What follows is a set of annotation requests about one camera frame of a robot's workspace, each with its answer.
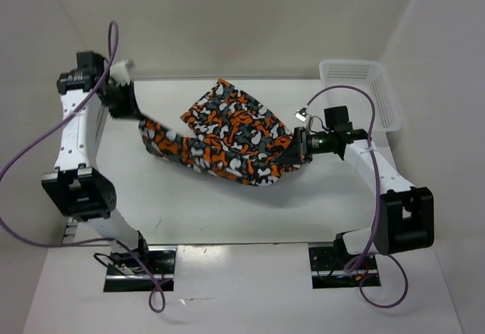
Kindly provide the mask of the orange camouflage shorts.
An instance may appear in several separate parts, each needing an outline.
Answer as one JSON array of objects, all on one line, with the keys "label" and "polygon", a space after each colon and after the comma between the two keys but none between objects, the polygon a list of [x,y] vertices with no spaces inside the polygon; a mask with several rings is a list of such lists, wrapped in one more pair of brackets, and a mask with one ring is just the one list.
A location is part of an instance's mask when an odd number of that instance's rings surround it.
[{"label": "orange camouflage shorts", "polygon": [[247,186],[268,186],[300,163],[278,164],[293,134],[265,105],[226,80],[198,99],[181,120],[192,137],[143,117],[139,133],[154,156]]}]

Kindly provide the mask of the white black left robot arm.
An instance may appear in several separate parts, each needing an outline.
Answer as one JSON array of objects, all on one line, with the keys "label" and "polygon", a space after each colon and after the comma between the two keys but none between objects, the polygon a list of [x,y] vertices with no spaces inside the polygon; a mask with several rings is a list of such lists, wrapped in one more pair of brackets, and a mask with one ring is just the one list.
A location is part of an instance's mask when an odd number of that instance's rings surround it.
[{"label": "white black left robot arm", "polygon": [[113,183],[97,168],[96,158],[108,116],[104,95],[128,92],[91,70],[72,70],[58,79],[64,125],[58,156],[41,184],[65,217],[85,223],[108,239],[109,256],[119,270],[145,272],[152,262],[146,240],[117,209]]}]

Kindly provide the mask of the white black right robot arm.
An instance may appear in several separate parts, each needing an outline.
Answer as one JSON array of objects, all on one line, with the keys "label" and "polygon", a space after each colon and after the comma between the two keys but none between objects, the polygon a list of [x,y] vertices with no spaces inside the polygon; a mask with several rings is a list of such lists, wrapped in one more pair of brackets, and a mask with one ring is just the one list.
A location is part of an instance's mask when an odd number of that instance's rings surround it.
[{"label": "white black right robot arm", "polygon": [[324,112],[326,127],[312,132],[297,127],[289,148],[292,162],[309,163],[315,155],[335,154],[349,164],[375,196],[370,227],[336,236],[333,262],[349,268],[368,255],[390,255],[434,244],[434,198],[427,187],[403,177],[378,151],[371,134],[356,129],[345,106]]}]

